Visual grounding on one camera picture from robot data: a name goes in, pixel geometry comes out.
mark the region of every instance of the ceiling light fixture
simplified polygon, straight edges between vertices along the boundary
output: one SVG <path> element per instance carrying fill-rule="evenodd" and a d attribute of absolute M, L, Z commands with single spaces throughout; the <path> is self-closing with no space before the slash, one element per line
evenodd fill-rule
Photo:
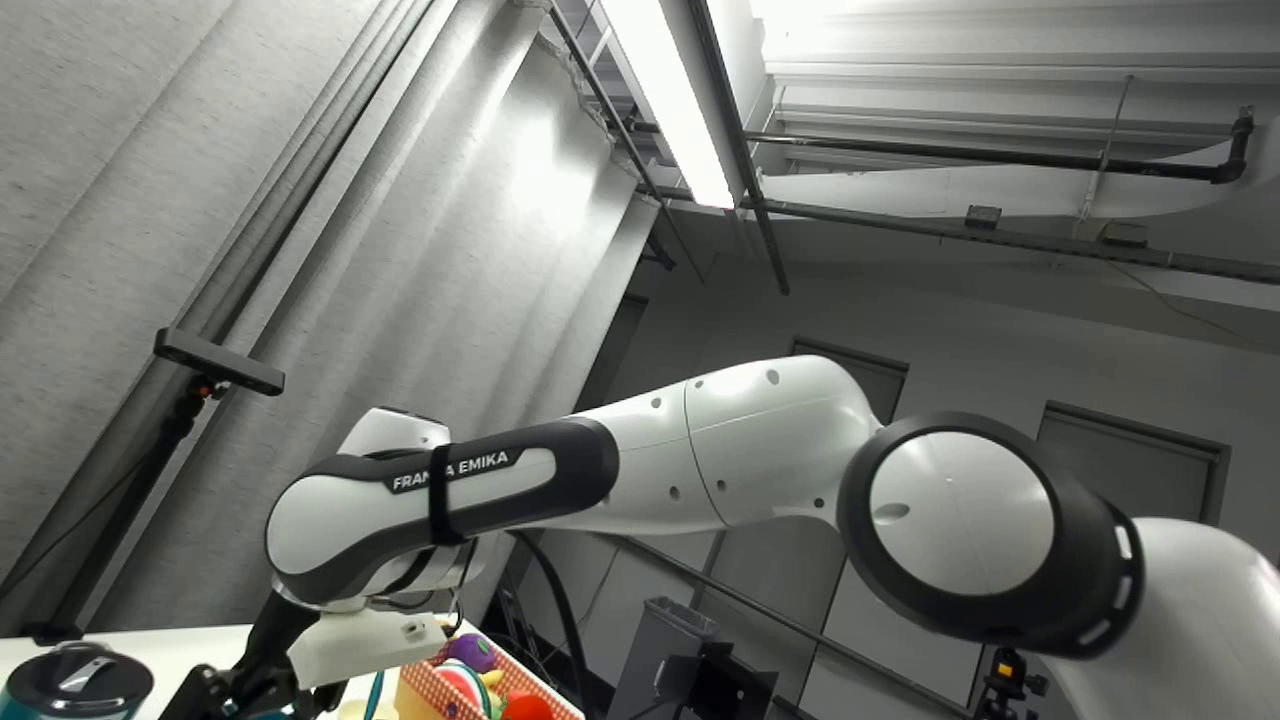
<path fill-rule="evenodd" d="M 660 0 L 604 0 L 611 35 L 649 100 L 698 205 L 733 210 L 730 175 L 702 100 L 692 96 Z"/>

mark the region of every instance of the white robotic arm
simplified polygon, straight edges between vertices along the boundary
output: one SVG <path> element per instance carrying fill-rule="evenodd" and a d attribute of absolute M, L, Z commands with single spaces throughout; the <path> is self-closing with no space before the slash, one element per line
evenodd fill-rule
<path fill-rule="evenodd" d="M 433 656 L 449 615 L 420 600 L 459 581 L 458 543 L 481 533 L 671 536 L 771 518 L 840 528 L 869 588 L 907 620 L 1045 653 L 1088 720 L 1205 715 L 1192 711 L 1205 705 L 1179 697 L 1214 697 L 1214 715 L 1242 720 L 1252 720 L 1247 705 L 1280 710 L 1275 683 L 1258 679 L 1280 672 L 1280 584 L 1252 549 L 1214 528 L 1131 526 L 1051 476 L 1025 436 L 992 421 L 879 430 L 856 381 L 822 355 L 739 363 L 472 446 L 449 446 L 428 421 L 367 413 L 336 461 L 275 499 L 275 595 L 246 662 L 216 691 L 193 672 L 178 710 L 196 715 L 193 710 L 241 700 L 248 687 L 248 705 L 273 705 Z M 1247 672 L 1225 663 L 1231 676 L 1179 679 L 1168 672 L 1185 663 L 1149 662 L 1185 642 L 1205 663 L 1231 662 L 1198 634 L 1200 606 L 1188 591 L 1200 591 L 1200 581 L 1176 571 L 1171 536 L 1231 561 L 1215 581 L 1247 606 L 1238 625 L 1268 642 L 1231 649 Z M 269 676 L 265 667 L 290 683 L 262 691 L 254 676 Z"/>

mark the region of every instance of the fluorescent light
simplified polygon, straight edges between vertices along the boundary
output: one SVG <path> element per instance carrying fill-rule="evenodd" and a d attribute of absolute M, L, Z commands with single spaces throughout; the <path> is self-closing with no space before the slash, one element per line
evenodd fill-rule
<path fill-rule="evenodd" d="M 604 0 L 617 43 L 630 56 L 630 70 L 649 100 L 675 170 L 698 205 L 733 210 L 733 191 L 713 143 L 705 107 L 692 96 L 675 35 L 660 0 Z"/>

